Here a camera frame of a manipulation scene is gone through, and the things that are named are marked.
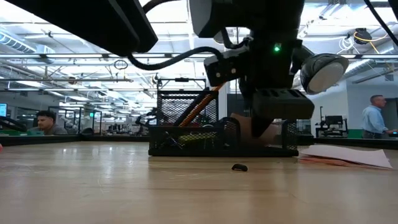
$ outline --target wooden table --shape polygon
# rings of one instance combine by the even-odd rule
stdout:
[[[147,143],[5,147],[0,223],[398,223],[398,172],[148,157]],[[398,167],[398,151],[386,151]],[[235,163],[248,172],[234,172]]]

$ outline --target man in blue shirt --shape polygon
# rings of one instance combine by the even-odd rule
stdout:
[[[388,130],[384,125],[381,109],[386,105],[386,99],[382,95],[371,97],[371,105],[362,112],[362,138],[380,139],[382,134],[393,133],[396,130]]]

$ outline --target man with dark hair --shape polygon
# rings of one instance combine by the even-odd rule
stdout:
[[[382,134],[393,133],[396,130],[388,130],[384,125],[381,109],[386,105],[386,99],[382,95],[371,97],[371,105],[362,112],[362,138],[380,139]]]
[[[55,124],[55,113],[51,111],[39,111],[36,117],[38,126],[30,129],[31,131],[43,131],[46,136],[68,134],[65,128]]]

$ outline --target paper stack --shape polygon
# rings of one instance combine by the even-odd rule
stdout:
[[[392,169],[383,150],[359,151],[345,147],[314,145],[301,150],[299,158],[303,163]]]

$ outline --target workstation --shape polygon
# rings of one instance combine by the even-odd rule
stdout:
[[[2,221],[396,223],[397,3],[241,4],[0,0]]]

